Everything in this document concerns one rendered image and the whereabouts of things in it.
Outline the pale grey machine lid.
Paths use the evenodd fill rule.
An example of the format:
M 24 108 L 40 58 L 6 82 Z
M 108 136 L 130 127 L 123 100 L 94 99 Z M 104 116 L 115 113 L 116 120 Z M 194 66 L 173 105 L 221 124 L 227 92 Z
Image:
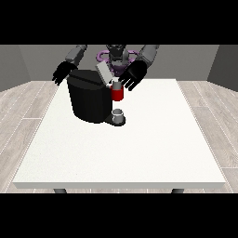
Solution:
M 96 65 L 96 70 L 104 85 L 108 85 L 112 80 L 112 74 L 105 61 L 102 61 Z

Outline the red pod holder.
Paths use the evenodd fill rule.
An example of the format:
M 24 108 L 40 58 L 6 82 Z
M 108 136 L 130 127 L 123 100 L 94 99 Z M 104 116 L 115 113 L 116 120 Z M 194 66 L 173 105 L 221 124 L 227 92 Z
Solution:
M 111 88 L 112 92 L 112 100 L 120 101 L 124 98 L 124 88 L 121 87 L 120 89 L 113 89 Z

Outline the black coffee machine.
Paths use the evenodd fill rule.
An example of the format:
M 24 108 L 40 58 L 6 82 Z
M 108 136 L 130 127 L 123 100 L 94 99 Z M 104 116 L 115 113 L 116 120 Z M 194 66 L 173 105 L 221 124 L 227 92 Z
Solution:
M 73 113 L 79 119 L 93 124 L 108 123 L 123 126 L 112 115 L 112 90 L 103 84 L 99 73 L 91 70 L 72 70 L 67 78 Z

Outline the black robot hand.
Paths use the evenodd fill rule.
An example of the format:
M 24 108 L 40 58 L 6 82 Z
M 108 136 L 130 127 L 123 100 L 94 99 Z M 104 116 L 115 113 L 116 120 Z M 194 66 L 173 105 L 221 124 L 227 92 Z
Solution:
M 132 91 L 141 82 L 146 73 L 146 63 L 143 60 L 135 60 L 125 69 L 118 81 L 129 91 Z
M 69 75 L 69 73 L 75 70 L 77 66 L 74 63 L 63 61 L 54 71 L 52 80 L 56 85 L 60 85 L 61 82 Z

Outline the small grey cup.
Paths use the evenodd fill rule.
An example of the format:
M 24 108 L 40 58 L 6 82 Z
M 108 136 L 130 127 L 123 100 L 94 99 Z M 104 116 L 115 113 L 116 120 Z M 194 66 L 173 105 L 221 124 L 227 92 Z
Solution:
M 114 109 L 112 111 L 112 121 L 116 124 L 122 123 L 124 120 L 124 113 L 121 109 Z

